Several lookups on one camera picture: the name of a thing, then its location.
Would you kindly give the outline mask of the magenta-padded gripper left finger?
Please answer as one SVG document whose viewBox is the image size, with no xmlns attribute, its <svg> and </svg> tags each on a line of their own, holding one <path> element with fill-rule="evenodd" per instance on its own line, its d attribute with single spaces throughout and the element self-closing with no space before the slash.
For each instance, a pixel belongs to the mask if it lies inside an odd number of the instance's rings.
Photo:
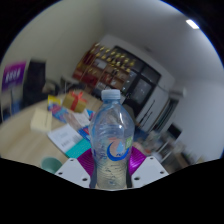
<svg viewBox="0 0 224 224">
<path fill-rule="evenodd" d="M 77 159 L 69 158 L 55 175 L 81 187 L 94 189 L 96 176 L 91 150 L 87 150 Z"/>
</svg>

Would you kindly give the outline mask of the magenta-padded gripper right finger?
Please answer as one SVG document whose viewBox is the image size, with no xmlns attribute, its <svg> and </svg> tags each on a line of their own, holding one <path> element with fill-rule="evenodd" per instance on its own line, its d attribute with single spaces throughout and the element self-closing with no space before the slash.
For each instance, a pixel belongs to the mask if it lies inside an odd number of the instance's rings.
<svg viewBox="0 0 224 224">
<path fill-rule="evenodd" d="M 154 156 L 145 156 L 137 148 L 132 148 L 128 164 L 128 186 L 140 188 L 163 177 L 168 172 Z"/>
</svg>

